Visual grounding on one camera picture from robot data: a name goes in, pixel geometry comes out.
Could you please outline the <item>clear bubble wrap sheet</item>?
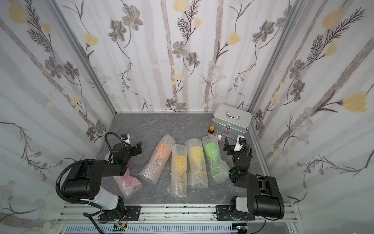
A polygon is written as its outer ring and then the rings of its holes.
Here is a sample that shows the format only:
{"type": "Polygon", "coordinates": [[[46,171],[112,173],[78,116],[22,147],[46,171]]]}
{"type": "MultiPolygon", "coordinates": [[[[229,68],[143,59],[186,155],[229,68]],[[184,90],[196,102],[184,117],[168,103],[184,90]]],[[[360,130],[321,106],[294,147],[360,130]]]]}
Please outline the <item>clear bubble wrap sheet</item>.
{"type": "Polygon", "coordinates": [[[221,158],[217,137],[205,136],[202,138],[202,144],[214,181],[218,184],[223,183],[229,178],[229,166],[221,158]]]}

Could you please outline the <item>yellow glass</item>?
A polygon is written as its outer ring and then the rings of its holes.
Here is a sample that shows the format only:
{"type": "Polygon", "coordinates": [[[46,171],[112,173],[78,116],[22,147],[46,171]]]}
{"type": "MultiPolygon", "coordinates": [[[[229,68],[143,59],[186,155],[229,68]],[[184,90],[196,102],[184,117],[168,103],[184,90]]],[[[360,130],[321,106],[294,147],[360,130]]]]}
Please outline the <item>yellow glass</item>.
{"type": "Polygon", "coordinates": [[[191,138],[185,142],[189,160],[188,185],[192,188],[207,188],[208,178],[203,145],[200,139],[191,138]]]}

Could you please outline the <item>green plastic wine glass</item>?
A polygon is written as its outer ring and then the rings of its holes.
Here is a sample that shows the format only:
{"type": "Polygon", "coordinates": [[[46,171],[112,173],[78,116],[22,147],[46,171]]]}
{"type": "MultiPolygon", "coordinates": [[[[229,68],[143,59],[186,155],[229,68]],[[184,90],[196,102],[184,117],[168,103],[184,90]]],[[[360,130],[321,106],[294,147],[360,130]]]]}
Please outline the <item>green plastic wine glass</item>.
{"type": "Polygon", "coordinates": [[[208,143],[204,146],[204,150],[214,181],[223,183],[228,178],[228,169],[226,163],[221,159],[218,144],[215,142],[208,143]]]}

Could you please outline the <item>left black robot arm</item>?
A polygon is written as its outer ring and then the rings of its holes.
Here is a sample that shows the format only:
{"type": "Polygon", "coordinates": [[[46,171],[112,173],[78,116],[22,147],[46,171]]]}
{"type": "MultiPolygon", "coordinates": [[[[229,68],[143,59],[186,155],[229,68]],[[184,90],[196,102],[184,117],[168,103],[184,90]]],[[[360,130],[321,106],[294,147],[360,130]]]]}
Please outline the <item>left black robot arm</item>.
{"type": "Polygon", "coordinates": [[[109,160],[80,160],[67,166],[58,176],[56,193],[64,201],[90,205],[97,212],[83,215],[99,223],[108,221],[138,221],[140,206],[125,205],[121,196],[116,196],[101,186],[102,178],[114,177],[124,182],[129,178],[128,163],[132,156],[142,153],[142,143],[135,146],[119,143],[112,147],[109,160]]]}

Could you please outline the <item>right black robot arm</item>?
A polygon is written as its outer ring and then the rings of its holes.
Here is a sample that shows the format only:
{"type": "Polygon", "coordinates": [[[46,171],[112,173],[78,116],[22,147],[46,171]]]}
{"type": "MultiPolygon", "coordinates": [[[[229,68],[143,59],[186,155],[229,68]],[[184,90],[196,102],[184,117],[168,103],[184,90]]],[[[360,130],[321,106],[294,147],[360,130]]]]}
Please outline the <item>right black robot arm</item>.
{"type": "Polygon", "coordinates": [[[232,156],[233,167],[228,171],[230,181],[246,189],[245,197],[234,196],[230,200],[228,215],[233,220],[255,220],[257,216],[276,221],[284,217],[284,200],[273,176],[249,172],[253,159],[252,148],[244,136],[238,136],[236,144],[225,139],[223,151],[232,156]]]}

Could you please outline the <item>orange glass in bubble wrap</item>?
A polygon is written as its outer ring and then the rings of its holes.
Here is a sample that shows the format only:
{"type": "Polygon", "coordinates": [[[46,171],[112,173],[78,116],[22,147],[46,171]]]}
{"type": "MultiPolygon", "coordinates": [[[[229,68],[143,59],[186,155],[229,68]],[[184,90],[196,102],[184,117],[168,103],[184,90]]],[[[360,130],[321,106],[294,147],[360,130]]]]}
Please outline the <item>orange glass in bubble wrap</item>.
{"type": "Polygon", "coordinates": [[[176,141],[171,135],[166,134],[163,136],[153,152],[149,163],[139,174],[145,181],[151,184],[156,184],[158,182],[175,143],[176,141]]]}

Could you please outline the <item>pink glass in bubble wrap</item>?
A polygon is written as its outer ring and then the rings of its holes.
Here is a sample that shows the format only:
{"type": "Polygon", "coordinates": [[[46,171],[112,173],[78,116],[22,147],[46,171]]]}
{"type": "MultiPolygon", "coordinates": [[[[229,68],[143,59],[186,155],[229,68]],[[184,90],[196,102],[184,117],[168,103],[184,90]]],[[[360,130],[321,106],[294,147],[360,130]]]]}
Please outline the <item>pink glass in bubble wrap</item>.
{"type": "Polygon", "coordinates": [[[114,180],[116,181],[122,195],[126,199],[134,196],[134,194],[142,187],[140,180],[130,175],[129,168],[126,170],[123,176],[114,176],[114,180]]]}

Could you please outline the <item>amber glass in bubble wrap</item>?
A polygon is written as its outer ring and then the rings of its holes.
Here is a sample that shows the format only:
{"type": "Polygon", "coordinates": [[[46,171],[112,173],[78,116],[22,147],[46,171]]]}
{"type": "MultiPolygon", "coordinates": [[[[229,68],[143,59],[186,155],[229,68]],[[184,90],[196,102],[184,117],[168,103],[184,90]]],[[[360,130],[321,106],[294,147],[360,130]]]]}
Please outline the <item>amber glass in bubble wrap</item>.
{"type": "Polygon", "coordinates": [[[187,196],[187,147],[175,144],[172,147],[169,193],[173,197],[187,196]]]}

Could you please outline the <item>brown bottle orange cap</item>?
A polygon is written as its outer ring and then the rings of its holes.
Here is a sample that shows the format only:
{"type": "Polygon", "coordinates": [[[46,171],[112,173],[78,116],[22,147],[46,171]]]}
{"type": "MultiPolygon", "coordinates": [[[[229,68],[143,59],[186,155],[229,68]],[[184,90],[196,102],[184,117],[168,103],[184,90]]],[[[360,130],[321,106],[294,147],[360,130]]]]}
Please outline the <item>brown bottle orange cap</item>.
{"type": "Polygon", "coordinates": [[[211,126],[211,127],[209,128],[209,130],[208,130],[208,135],[209,135],[209,136],[213,136],[214,134],[215,134],[215,129],[214,129],[213,126],[211,126]]]}

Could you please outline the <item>silver aluminium case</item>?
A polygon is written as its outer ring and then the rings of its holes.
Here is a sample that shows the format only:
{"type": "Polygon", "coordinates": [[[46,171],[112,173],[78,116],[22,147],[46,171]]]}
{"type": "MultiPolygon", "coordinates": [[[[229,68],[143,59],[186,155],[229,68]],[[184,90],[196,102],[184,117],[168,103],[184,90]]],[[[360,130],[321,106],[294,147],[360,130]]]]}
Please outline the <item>silver aluminium case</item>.
{"type": "Polygon", "coordinates": [[[220,103],[213,114],[212,126],[223,137],[236,139],[247,134],[251,120],[251,113],[220,103]]]}

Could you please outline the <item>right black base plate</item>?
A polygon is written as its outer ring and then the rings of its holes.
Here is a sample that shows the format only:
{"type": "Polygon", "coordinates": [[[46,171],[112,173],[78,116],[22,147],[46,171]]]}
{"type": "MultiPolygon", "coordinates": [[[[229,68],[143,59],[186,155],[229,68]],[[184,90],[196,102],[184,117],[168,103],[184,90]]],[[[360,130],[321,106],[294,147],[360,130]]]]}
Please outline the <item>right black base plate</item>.
{"type": "Polygon", "coordinates": [[[217,205],[215,209],[216,218],[219,221],[252,221],[256,219],[255,216],[246,212],[237,211],[229,205],[217,205]]]}

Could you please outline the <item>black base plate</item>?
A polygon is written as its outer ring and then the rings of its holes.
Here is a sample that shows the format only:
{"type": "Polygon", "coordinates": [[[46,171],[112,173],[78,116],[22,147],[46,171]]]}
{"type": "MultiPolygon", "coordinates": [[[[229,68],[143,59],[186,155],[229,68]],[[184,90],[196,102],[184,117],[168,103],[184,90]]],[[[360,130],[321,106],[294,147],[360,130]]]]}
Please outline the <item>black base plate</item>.
{"type": "Polygon", "coordinates": [[[217,205],[215,209],[216,218],[219,221],[252,221],[256,219],[255,216],[246,212],[237,211],[229,205],[217,205]]]}
{"type": "Polygon", "coordinates": [[[109,221],[125,222],[138,221],[140,216],[141,206],[124,206],[114,210],[104,211],[99,215],[98,221],[100,223],[107,223],[109,221]]]}

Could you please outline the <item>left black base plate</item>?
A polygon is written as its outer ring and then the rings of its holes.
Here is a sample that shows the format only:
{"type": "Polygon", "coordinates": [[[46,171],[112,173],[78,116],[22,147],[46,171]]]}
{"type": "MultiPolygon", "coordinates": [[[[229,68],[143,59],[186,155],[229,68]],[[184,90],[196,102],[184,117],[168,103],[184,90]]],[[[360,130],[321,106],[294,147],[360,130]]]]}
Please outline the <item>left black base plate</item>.
{"type": "Polygon", "coordinates": [[[140,216],[141,206],[124,206],[114,210],[104,211],[99,215],[98,221],[100,223],[107,223],[109,221],[125,222],[138,221],[140,216]]]}

